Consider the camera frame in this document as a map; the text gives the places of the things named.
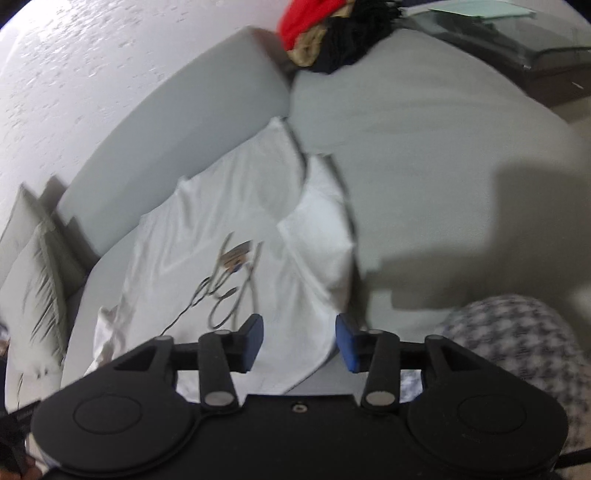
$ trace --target black and white patterned fabric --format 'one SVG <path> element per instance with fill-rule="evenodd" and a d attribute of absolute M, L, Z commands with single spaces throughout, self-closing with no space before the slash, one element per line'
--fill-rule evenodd
<path fill-rule="evenodd" d="M 563 452 L 583 446 L 590 388 L 587 362 L 570 326 L 544 303 L 518 295 L 476 301 L 436 332 L 552 395 L 566 410 Z M 420 393 L 420 375 L 403 372 L 401 400 Z"/>

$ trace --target beige pillow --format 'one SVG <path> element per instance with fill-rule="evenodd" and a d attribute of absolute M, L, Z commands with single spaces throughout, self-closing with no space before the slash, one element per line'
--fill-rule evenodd
<path fill-rule="evenodd" d="M 11 362 L 35 377 L 61 372 L 67 349 L 66 305 L 48 236 L 45 224 L 35 228 L 0 288 Z"/>
<path fill-rule="evenodd" d="M 57 261 L 64 295 L 69 298 L 84 285 L 86 271 L 73 256 L 47 212 L 24 185 L 18 189 L 10 219 L 0 238 L 0 286 L 3 285 L 12 264 L 40 223 L 45 224 L 48 232 L 51 232 L 48 243 Z"/>

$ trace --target white textured wall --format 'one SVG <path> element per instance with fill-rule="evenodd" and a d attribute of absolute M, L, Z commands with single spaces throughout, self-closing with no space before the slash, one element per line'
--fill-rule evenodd
<path fill-rule="evenodd" d="M 576 19 L 561 0 L 521 0 Z M 160 83 L 288 0 L 32 0 L 0 30 L 0 230 L 20 183 L 69 184 Z"/>

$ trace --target pile of clothes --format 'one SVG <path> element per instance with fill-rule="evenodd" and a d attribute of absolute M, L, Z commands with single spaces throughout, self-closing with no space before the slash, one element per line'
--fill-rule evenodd
<path fill-rule="evenodd" d="M 277 30 L 296 65 L 333 73 L 388 37 L 399 16 L 385 0 L 293 0 Z"/>

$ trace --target circular cover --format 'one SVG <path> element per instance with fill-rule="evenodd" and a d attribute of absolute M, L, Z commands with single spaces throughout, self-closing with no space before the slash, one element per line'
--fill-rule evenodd
<path fill-rule="evenodd" d="M 457 372 L 425 390 L 409 407 L 408 425 L 433 455 L 479 475 L 547 466 L 568 433 L 558 402 L 493 371 Z"/>
<path fill-rule="evenodd" d="M 125 474 L 152 466 L 184 440 L 190 405 L 158 378 L 126 371 L 91 377 L 45 400 L 33 417 L 37 443 L 61 468 Z"/>

